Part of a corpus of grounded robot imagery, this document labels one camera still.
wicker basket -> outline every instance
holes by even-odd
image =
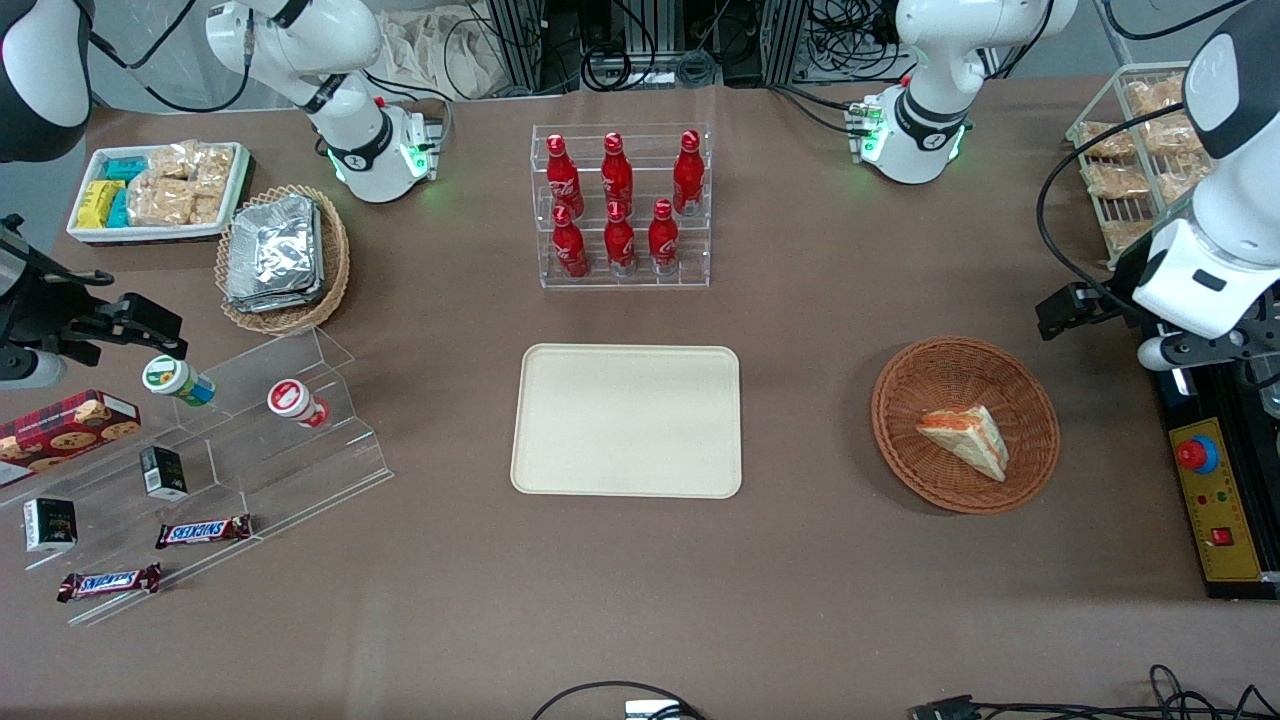
[[[228,302],[223,302],[223,314],[237,325],[266,334],[283,336],[305,325],[320,325],[333,315],[342,302],[342,296],[347,292],[347,279],[351,277],[351,246],[347,242],[347,228],[338,217],[338,210],[333,202],[319,190],[311,187],[298,187],[288,184],[273,187],[266,192],[255,195],[248,205],[262,205],[274,202],[291,192],[305,195],[316,201],[320,206],[320,236],[324,243],[324,277],[329,288],[320,302],[315,305],[302,305],[298,307],[284,307],[268,313],[241,313]],[[214,282],[218,290],[227,295],[227,254],[230,245],[232,227],[223,228],[223,237],[218,241],[218,264],[214,265]]]
[[[920,415],[986,405],[1009,446],[997,483],[915,432]],[[906,486],[947,510],[995,515],[1044,487],[1061,445],[1053,405],[1036,378],[998,347],[965,337],[916,342],[884,365],[872,392],[872,424],[884,461]]]

sandwich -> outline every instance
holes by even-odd
[[[1005,438],[1000,437],[996,420],[984,406],[925,413],[915,424],[915,432],[983,475],[998,483],[1005,482],[1009,448],[1005,447]]]

cookie box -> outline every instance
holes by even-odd
[[[86,389],[0,425],[0,487],[142,429],[138,406]]]

red emergency stop button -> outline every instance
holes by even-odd
[[[1174,459],[1178,460],[1178,465],[1207,475],[1217,469],[1217,445],[1204,436],[1194,436],[1178,443]]]

foil wrapped food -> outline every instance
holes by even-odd
[[[227,254],[227,302],[241,313],[317,302],[325,292],[320,233],[320,208],[297,193],[237,213]]]

